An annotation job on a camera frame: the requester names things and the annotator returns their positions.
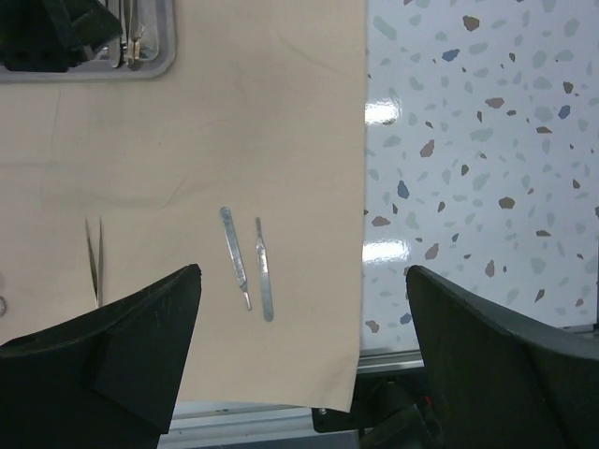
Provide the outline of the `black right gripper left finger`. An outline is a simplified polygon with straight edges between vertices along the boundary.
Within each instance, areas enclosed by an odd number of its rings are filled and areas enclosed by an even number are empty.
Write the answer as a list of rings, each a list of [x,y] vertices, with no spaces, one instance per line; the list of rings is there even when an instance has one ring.
[[[188,265],[1,347],[4,448],[155,448],[168,433],[201,297]]]

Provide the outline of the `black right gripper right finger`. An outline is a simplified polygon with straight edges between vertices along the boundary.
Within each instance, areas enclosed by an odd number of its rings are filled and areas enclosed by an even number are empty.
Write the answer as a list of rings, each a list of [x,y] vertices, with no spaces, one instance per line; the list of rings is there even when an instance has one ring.
[[[406,289],[449,448],[595,448],[598,340],[479,297],[422,266]]]

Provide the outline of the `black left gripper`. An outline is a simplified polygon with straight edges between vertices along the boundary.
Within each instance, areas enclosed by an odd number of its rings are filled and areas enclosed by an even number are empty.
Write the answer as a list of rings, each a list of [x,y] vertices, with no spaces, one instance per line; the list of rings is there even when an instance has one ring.
[[[122,26],[98,1],[1,2],[1,66],[12,72],[66,73],[94,60]]]

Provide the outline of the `steel surgical scissors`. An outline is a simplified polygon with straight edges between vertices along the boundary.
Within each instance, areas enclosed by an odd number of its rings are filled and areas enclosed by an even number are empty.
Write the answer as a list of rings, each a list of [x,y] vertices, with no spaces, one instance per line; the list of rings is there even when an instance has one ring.
[[[7,300],[4,296],[5,290],[5,279],[4,276],[0,275],[0,316],[3,317],[7,312]]]

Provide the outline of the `steel scalpel handle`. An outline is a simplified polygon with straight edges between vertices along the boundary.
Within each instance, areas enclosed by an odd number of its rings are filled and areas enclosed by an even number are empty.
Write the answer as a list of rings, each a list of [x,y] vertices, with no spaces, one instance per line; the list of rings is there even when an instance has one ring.
[[[268,255],[265,241],[263,239],[261,220],[259,217],[256,217],[256,256],[260,276],[263,318],[265,321],[271,322],[274,318],[274,309],[270,285]]]
[[[253,307],[249,295],[247,276],[241,258],[241,250],[237,239],[232,213],[230,208],[222,207],[219,210],[219,214],[225,229],[226,244],[233,264],[236,280],[244,296],[247,311],[250,311]]]

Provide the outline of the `beige cloth wrap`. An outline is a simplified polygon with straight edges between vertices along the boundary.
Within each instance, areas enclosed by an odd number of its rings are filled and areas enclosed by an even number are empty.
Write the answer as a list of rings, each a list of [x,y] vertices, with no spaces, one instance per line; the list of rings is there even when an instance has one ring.
[[[190,264],[202,295],[180,400],[349,408],[365,181],[361,1],[179,1],[154,80],[1,88],[2,340]],[[228,207],[247,311],[219,210]],[[263,318],[256,217],[274,318]]]

